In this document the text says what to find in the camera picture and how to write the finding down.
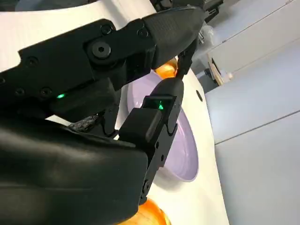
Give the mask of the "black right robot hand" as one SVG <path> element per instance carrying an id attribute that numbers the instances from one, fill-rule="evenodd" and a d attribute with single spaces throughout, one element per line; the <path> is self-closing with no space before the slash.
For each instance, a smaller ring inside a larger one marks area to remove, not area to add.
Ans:
<path id="1" fill-rule="evenodd" d="M 0 222 L 113 225 L 146 202 L 178 129 L 178 55 L 197 7 L 117 30 L 100 19 L 18 53 L 0 74 Z"/>

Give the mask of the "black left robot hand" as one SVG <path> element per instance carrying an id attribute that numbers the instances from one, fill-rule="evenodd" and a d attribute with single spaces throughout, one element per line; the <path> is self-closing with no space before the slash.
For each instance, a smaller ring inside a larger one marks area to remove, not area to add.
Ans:
<path id="1" fill-rule="evenodd" d="M 193 42 L 178 55 L 178 70 L 176 77 L 183 78 L 192 65 L 192 57 L 199 44 L 199 34 L 204 23 L 211 21 L 219 13 L 219 7 L 223 0 L 173 0 L 172 8 L 194 7 L 200 9 L 200 15 L 196 16 L 200 24 L 196 27 L 196 35 Z"/>

